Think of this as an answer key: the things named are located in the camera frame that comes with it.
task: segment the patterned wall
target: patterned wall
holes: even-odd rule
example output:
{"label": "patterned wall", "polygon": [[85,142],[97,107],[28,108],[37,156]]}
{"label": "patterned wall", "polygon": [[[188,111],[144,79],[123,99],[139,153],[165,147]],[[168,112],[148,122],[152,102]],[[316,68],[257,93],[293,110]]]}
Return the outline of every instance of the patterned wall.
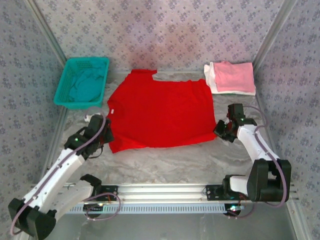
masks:
{"label": "patterned wall", "polygon": [[320,2],[299,0],[256,75],[277,150],[320,239]]}
{"label": "patterned wall", "polygon": [[36,0],[67,58],[110,69],[251,62],[283,0]]}
{"label": "patterned wall", "polygon": [[7,206],[39,179],[62,68],[23,0],[1,0],[0,9],[0,239],[9,239]]}

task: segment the t-shirt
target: t-shirt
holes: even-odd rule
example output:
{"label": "t-shirt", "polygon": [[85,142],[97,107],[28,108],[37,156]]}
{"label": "t-shirt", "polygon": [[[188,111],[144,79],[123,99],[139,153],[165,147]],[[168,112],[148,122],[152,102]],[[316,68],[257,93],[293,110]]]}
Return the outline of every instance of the t-shirt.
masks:
{"label": "t-shirt", "polygon": [[157,81],[156,70],[134,69],[107,101],[113,153],[211,141],[214,102],[204,79]]}

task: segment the basket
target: basket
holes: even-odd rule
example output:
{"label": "basket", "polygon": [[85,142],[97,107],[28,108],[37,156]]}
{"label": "basket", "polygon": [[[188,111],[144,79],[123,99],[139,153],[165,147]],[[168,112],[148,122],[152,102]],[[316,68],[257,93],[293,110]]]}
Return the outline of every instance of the basket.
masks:
{"label": "basket", "polygon": [[[105,62],[105,74],[101,85],[100,96],[92,101],[87,102],[70,101],[69,93],[72,87],[73,77],[83,69],[93,68],[93,60],[100,60]],[[108,67],[109,59],[107,57],[76,57],[68,59],[64,66],[60,82],[54,95],[53,102],[56,105],[65,106],[68,109],[87,109],[92,106],[101,107],[104,99]]]}

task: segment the white marble surface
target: white marble surface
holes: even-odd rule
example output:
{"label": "white marble surface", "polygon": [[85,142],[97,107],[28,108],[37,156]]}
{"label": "white marble surface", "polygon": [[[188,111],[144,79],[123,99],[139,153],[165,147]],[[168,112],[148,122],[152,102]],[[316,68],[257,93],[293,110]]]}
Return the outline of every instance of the white marble surface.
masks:
{"label": "white marble surface", "polygon": [[[125,79],[127,74],[110,74],[105,86],[102,109],[107,115],[107,100]],[[157,73],[155,80],[186,81],[198,80],[205,76],[201,73]],[[214,95],[215,120],[226,120],[227,106],[232,103],[258,106],[253,96]],[[245,109],[247,117],[262,124],[260,114],[251,108]],[[66,125],[59,145],[59,152],[68,137],[86,126],[83,110],[69,110]],[[264,130],[261,132],[267,141]],[[96,159],[88,159],[69,179],[77,182],[81,176],[92,174],[105,184],[122,183],[220,183],[227,174],[249,174],[252,162],[249,155],[236,139],[234,143],[216,138],[213,141],[173,148],[130,149],[112,154],[105,145],[103,154]]]}

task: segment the teal cloth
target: teal cloth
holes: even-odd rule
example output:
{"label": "teal cloth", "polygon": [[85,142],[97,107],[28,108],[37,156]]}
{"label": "teal cloth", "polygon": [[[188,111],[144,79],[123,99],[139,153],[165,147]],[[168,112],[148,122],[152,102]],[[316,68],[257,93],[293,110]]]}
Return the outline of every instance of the teal cloth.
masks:
{"label": "teal cloth", "polygon": [[101,95],[106,72],[106,63],[92,60],[92,68],[79,71],[72,79],[69,92],[71,102],[91,102]]}

